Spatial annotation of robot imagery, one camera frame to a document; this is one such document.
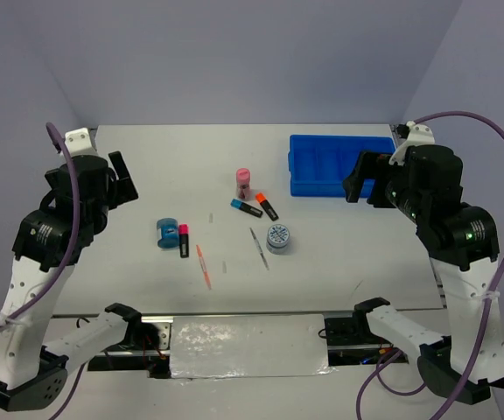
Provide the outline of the blue cap black highlighter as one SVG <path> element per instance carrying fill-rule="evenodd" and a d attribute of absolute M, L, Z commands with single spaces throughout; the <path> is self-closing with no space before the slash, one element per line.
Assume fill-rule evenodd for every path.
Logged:
<path fill-rule="evenodd" d="M 249 215 L 252 215 L 256 218 L 261 218 L 263 216 L 263 211 L 254 207 L 254 206 L 251 206 L 249 204 L 247 204 L 246 202 L 244 201 L 241 201 L 239 199 L 232 199 L 231 200 L 231 203 L 230 203 L 230 206 L 232 208 L 235 208 L 237 210 L 240 210 L 246 214 L 249 214 Z"/>

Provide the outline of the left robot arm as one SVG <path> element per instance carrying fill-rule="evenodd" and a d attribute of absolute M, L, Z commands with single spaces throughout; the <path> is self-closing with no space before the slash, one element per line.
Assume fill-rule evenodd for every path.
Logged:
<path fill-rule="evenodd" d="M 49 193 L 23 218 L 12 247 L 10 286 L 0 311 L 0 409 L 43 410 L 67 377 L 112 346 L 137 347 L 142 315 L 111 304 L 67 336 L 44 338 L 65 282 L 81 252 L 108 225 L 109 211 L 137 199 L 120 152 L 101 157 L 88 129 L 46 130 L 65 163 L 48 171 Z"/>

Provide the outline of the pink lidded small jar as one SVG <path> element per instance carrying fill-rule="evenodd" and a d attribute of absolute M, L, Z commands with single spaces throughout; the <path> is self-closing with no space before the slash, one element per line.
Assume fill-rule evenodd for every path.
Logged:
<path fill-rule="evenodd" d="M 251 188 L 250 188 L 251 174 L 249 169 L 240 168 L 236 171 L 235 181 L 236 181 L 236 197 L 239 200 L 248 200 Z"/>

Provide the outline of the blue patterned round tin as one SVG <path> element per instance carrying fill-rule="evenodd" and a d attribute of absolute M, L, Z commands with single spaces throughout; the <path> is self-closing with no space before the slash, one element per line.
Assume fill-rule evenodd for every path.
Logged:
<path fill-rule="evenodd" d="M 266 247 L 272 254 L 279 255 L 286 252 L 291 243 L 289 229 L 283 224 L 274 224 L 269 227 L 266 236 Z"/>

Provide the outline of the pink cap black highlighter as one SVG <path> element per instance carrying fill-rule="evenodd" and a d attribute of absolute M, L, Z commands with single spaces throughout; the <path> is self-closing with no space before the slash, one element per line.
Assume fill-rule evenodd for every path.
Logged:
<path fill-rule="evenodd" d="M 178 226 L 178 248 L 181 258 L 188 258 L 189 251 L 189 227 L 187 224 L 180 224 Z"/>

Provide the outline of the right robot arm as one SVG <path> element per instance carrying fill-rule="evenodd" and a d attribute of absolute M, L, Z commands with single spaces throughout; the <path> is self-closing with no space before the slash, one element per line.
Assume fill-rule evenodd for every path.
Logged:
<path fill-rule="evenodd" d="M 425 387 L 454 403 L 474 405 L 492 389 L 504 389 L 504 338 L 498 284 L 504 252 L 496 224 L 485 209 L 462 200 L 461 159 L 435 142 L 424 119 L 396 129 L 401 145 L 391 154 L 363 151 L 344 180 L 346 200 L 358 201 L 366 180 L 368 203 L 394 208 L 415 224 L 416 236 L 443 288 L 450 331 L 433 332 L 403 316 L 381 297 L 353 310 L 353 335 L 362 342 L 382 338 L 391 359 L 416 363 Z"/>

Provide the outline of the blue round tape dispenser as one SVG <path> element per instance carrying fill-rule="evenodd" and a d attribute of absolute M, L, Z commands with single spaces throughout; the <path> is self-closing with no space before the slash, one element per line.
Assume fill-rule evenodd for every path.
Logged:
<path fill-rule="evenodd" d="M 176 219 L 159 219 L 156 229 L 157 246 L 160 249 L 175 249 L 179 246 L 179 224 Z"/>

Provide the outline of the orange cap black highlighter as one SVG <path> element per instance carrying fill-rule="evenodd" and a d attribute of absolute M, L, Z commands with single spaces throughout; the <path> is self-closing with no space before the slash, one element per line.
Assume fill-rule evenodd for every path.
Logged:
<path fill-rule="evenodd" d="M 272 221 L 279 219 L 277 212 L 261 192 L 255 195 L 255 199 Z"/>

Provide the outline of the purple clear highlighter pen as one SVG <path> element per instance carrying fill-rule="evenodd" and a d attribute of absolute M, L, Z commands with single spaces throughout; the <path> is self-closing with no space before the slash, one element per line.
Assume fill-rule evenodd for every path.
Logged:
<path fill-rule="evenodd" d="M 256 248 L 256 250 L 257 250 L 257 252 L 258 252 L 258 254 L 259 254 L 260 258 L 262 259 L 262 263 L 263 263 L 263 265 L 264 265 L 265 269 L 266 269 L 267 271 L 270 271 L 270 266 L 269 266 L 269 264 L 268 264 L 268 262 L 267 262 L 267 259 L 266 259 L 265 255 L 264 255 L 264 253 L 263 253 L 262 246 L 261 246 L 261 244 L 260 244 L 260 242 L 259 242 L 259 240 L 258 240 L 258 238 L 257 238 L 257 236 L 256 236 L 256 233 L 255 233 L 254 229 L 253 229 L 252 227 L 250 227 L 250 228 L 249 228 L 249 231 L 250 231 L 251 236 L 252 236 L 252 238 L 253 238 L 253 241 L 254 241 L 254 244 L 255 244 L 255 248 Z"/>

